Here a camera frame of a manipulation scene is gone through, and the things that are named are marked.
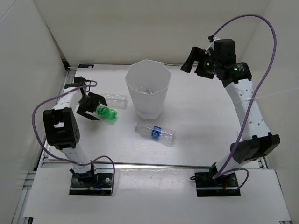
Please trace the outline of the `clear bottle green blue label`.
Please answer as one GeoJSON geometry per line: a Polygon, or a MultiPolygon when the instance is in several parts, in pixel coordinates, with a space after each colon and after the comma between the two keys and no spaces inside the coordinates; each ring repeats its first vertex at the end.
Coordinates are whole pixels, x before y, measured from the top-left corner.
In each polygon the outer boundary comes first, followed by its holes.
{"type": "Polygon", "coordinates": [[[146,86],[137,86],[133,90],[136,92],[144,93],[144,94],[148,94],[148,95],[154,94],[154,91],[152,91],[151,88],[146,87],[146,86]]]}

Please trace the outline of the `clear plastic bottle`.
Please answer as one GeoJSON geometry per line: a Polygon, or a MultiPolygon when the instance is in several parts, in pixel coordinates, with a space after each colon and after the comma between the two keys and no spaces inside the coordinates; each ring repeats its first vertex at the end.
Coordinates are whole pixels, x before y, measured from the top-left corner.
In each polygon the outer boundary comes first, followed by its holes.
{"type": "Polygon", "coordinates": [[[119,94],[103,94],[106,100],[107,106],[113,109],[126,109],[127,96],[119,94]]]}

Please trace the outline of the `crushed green plastic bottle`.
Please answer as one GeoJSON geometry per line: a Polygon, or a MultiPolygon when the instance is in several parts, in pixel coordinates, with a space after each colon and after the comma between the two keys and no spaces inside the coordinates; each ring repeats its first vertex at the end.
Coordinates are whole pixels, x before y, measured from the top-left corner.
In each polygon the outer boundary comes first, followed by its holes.
{"type": "Polygon", "coordinates": [[[116,120],[116,116],[117,116],[117,111],[113,110],[113,109],[110,109],[108,107],[105,107],[105,106],[98,106],[96,108],[96,111],[95,113],[104,118],[104,119],[107,119],[109,121],[115,121],[116,120]]]}

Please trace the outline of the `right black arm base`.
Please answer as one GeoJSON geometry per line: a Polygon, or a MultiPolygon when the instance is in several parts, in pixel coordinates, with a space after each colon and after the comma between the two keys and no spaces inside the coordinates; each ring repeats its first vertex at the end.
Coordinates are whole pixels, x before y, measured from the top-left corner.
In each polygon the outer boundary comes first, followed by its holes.
{"type": "Polygon", "coordinates": [[[190,177],[195,181],[197,197],[228,197],[240,196],[236,173],[222,175],[215,180],[212,177],[217,173],[215,165],[200,171],[196,169],[190,177]]]}

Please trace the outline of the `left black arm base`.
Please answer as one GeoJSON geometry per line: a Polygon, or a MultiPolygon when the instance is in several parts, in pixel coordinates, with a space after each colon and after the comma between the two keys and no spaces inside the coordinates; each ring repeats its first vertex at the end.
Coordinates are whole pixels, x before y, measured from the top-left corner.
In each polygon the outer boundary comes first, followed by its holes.
{"type": "Polygon", "coordinates": [[[114,174],[113,172],[91,172],[72,173],[69,195],[73,196],[111,196],[114,191],[114,174]]]}

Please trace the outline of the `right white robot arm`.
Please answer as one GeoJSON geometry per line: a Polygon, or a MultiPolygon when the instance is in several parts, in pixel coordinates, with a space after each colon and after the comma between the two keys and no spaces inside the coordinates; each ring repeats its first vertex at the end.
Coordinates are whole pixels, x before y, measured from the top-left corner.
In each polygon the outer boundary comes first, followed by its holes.
{"type": "Polygon", "coordinates": [[[213,165],[215,171],[210,174],[210,182],[219,187],[226,182],[226,174],[233,169],[271,153],[280,144],[280,136],[271,133],[262,117],[249,66],[236,61],[235,42],[232,39],[216,39],[208,49],[192,47],[181,71],[190,73],[195,62],[198,63],[195,70],[198,76],[208,79],[217,77],[222,82],[241,127],[236,142],[230,146],[230,153],[213,165]]]}

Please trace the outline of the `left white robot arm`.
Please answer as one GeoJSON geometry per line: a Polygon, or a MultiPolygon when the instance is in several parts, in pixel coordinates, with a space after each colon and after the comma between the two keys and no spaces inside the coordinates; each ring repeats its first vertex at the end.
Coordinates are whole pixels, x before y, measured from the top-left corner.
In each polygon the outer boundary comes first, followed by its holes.
{"type": "Polygon", "coordinates": [[[91,81],[75,77],[73,83],[64,86],[64,95],[50,110],[43,112],[43,122],[47,143],[62,152],[70,161],[70,170],[75,178],[88,187],[96,185],[98,175],[91,161],[79,145],[80,131],[75,119],[74,110],[89,120],[99,120],[91,115],[100,105],[107,106],[106,99],[98,94],[88,92],[91,81]]]}

